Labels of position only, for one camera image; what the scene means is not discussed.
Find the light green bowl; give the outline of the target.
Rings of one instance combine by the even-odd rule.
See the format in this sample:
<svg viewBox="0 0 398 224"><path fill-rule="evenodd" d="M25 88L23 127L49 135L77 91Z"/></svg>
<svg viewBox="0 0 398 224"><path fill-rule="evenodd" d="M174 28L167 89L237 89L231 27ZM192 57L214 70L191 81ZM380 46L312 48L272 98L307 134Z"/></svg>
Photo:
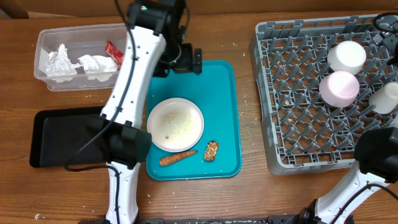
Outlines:
<svg viewBox="0 0 398 224"><path fill-rule="evenodd" d="M366 57L366 51L362 45L347 40L330 49L327 61L335 72L344 71L356 75L361 71Z"/></svg>

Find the red snack wrapper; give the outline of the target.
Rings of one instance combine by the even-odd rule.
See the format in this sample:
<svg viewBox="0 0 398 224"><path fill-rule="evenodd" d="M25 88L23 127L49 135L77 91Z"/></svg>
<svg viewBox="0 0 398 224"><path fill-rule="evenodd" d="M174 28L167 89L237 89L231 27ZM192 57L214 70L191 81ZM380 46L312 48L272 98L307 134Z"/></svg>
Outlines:
<svg viewBox="0 0 398 224"><path fill-rule="evenodd" d="M115 64L120 68L123 59L124 59L124 54L118 50L118 48L110 41L108 40L105 45L105 52L113 59Z"/></svg>

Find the large pink plate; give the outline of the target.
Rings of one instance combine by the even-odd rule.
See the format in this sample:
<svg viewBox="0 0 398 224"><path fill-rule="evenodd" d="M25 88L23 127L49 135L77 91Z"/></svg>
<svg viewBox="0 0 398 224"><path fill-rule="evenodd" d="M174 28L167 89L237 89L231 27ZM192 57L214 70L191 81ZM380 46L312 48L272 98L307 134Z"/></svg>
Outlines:
<svg viewBox="0 0 398 224"><path fill-rule="evenodd" d="M157 104L147 119L152 143L167 152L183 152L201 138L205 120L199 107L184 98L169 98Z"/></svg>

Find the white cup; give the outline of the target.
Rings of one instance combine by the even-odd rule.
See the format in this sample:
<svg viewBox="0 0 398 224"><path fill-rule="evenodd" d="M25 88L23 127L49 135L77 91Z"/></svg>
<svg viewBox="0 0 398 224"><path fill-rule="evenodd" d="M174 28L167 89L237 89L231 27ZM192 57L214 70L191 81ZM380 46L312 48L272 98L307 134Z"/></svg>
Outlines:
<svg viewBox="0 0 398 224"><path fill-rule="evenodd" d="M388 114L397 106L397 86L397 82L390 82L369 97L369 105L374 106L374 112Z"/></svg>

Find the pink small bowl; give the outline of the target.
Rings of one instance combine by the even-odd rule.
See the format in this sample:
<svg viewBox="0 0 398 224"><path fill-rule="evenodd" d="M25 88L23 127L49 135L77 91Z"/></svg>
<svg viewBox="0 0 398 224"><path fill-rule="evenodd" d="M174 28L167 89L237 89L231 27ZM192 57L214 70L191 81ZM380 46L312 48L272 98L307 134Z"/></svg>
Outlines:
<svg viewBox="0 0 398 224"><path fill-rule="evenodd" d="M344 108L355 101L359 93L359 81L348 72L333 72L321 80L319 92L327 104Z"/></svg>

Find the brown food scrap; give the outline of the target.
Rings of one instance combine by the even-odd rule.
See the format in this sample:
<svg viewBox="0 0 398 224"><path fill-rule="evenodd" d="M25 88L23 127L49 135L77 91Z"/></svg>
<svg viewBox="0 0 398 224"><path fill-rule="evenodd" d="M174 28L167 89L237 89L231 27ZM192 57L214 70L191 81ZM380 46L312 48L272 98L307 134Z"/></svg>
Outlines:
<svg viewBox="0 0 398 224"><path fill-rule="evenodd" d="M206 146L206 151L204 154L204 159L206 161L214 161L216 153L218 151L219 144L216 141L210 141Z"/></svg>

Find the orange carrot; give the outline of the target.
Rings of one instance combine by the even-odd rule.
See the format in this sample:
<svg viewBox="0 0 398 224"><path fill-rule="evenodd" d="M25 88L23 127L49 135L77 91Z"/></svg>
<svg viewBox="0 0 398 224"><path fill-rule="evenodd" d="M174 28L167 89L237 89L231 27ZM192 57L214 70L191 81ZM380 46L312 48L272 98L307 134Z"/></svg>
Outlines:
<svg viewBox="0 0 398 224"><path fill-rule="evenodd" d="M177 154L172 154L171 156L166 156L161 158L161 160L159 161L159 165L160 166L169 166L171 164L174 164L178 161L181 161L185 158L188 158L190 156L193 156L197 153L198 151L184 151L184 152L180 152Z"/></svg>

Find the white paper napkin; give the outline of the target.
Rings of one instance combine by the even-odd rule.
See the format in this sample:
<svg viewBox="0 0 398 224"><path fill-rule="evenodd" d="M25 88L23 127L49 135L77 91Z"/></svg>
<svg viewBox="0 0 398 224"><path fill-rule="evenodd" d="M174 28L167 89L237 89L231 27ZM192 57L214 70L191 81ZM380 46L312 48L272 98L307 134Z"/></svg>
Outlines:
<svg viewBox="0 0 398 224"><path fill-rule="evenodd" d="M98 75L98 73L117 72L118 66L111 57L101 55L83 55L78 58L79 62L73 64L68 58L68 49L64 44L60 44L56 52L49 53L49 59L44 64L45 74L48 77L56 78L56 82L71 81L70 75L77 75L77 68L82 67L89 80L105 82L110 79L112 74Z"/></svg>

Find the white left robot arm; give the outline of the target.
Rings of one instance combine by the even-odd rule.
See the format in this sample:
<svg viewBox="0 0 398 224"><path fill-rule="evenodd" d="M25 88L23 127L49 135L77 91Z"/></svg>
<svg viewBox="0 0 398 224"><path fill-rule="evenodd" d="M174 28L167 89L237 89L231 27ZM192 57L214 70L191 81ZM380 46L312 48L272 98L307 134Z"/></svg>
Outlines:
<svg viewBox="0 0 398 224"><path fill-rule="evenodd" d="M169 72L201 74L201 49L183 43L187 26L180 25L184 0L134 1L121 18L127 29L126 50L115 86L99 118L88 123L92 138L109 171L109 208L102 223L135 223L137 178L151 145L141 130L142 113L152 77Z"/></svg>

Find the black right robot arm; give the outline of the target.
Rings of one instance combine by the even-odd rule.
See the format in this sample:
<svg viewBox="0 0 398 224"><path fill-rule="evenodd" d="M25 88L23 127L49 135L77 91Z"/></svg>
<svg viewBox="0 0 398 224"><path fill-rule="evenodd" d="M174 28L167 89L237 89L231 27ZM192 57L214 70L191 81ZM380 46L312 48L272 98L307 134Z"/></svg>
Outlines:
<svg viewBox="0 0 398 224"><path fill-rule="evenodd" d="M394 23L380 27L383 17ZM385 45L393 57L387 64L397 64L395 49L388 47L388 39L397 42L397 12L386 12L373 19L373 26L380 31L377 45ZM386 114L397 106L397 82L389 82L369 98L375 112ZM354 149L355 162L346 175L326 195L314 201L287 223L345 223L350 214L379 189L385 190L397 200L397 195L387 186L397 182L397 116L388 128L365 131Z"/></svg>

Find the grey dishwasher rack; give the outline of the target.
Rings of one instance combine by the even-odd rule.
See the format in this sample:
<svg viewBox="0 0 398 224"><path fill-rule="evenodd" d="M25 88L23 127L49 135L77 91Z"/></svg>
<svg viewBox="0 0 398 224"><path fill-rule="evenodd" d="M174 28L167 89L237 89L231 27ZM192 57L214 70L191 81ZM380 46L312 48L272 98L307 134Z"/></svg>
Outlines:
<svg viewBox="0 0 398 224"><path fill-rule="evenodd" d="M260 22L249 45L262 112L267 166L275 175L350 167L354 146L367 130L386 128L397 111L379 114L369 97L397 81L390 53L377 46L376 15ZM346 40L362 45L366 61L357 74L359 93L345 108L326 104L318 90L332 70L327 55Z"/></svg>

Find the teal serving tray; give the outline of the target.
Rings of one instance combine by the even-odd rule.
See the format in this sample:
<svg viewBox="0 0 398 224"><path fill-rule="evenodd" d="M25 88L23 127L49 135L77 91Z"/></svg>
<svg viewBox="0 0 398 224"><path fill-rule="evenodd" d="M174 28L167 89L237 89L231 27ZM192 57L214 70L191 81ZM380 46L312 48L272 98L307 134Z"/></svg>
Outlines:
<svg viewBox="0 0 398 224"><path fill-rule="evenodd" d="M234 70L224 60L206 60L202 73L174 74L153 78L147 93L147 112L169 98L184 98L201 110L205 127L201 139L193 149L195 155L169 166L160 166L168 152L152 145L146 171L155 180L186 180L225 178L235 176L242 167L239 113ZM219 144L214 161L206 161L204 154L210 141Z"/></svg>

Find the clear plastic bin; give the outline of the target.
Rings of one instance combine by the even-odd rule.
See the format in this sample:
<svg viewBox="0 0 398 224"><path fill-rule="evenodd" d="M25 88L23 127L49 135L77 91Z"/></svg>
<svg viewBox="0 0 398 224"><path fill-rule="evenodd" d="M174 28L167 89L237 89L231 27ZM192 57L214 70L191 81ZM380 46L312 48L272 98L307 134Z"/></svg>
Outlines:
<svg viewBox="0 0 398 224"><path fill-rule="evenodd" d="M56 76L47 73L49 54L55 54L64 45L72 64L84 55L107 57L105 45L110 41L124 52L127 30L124 24L100 24L91 26L44 29L39 33L34 59L34 77L47 84L50 91L75 91L112 88L118 72L85 73L82 67L76 74Z"/></svg>

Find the black plastic bin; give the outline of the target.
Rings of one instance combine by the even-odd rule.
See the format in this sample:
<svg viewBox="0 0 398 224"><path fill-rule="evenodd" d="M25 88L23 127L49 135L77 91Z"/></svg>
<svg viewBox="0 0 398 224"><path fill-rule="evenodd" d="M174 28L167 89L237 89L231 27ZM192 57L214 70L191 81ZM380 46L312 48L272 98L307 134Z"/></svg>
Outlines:
<svg viewBox="0 0 398 224"><path fill-rule="evenodd" d="M86 130L90 118L102 107L39 111L34 118L29 164L34 168L64 166L92 136Z"/></svg>

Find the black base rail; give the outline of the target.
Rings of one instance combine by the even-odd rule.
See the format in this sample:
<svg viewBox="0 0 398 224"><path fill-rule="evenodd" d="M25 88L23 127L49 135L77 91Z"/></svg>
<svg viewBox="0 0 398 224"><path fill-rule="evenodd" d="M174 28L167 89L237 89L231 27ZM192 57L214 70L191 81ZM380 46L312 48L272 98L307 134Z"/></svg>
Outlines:
<svg viewBox="0 0 398 224"><path fill-rule="evenodd" d="M209 219L209 220L164 220L162 218L153 219L138 219L137 224L278 224L278 223L293 223L295 217L293 215L276 215L268 218L254 218L254 219Z"/></svg>

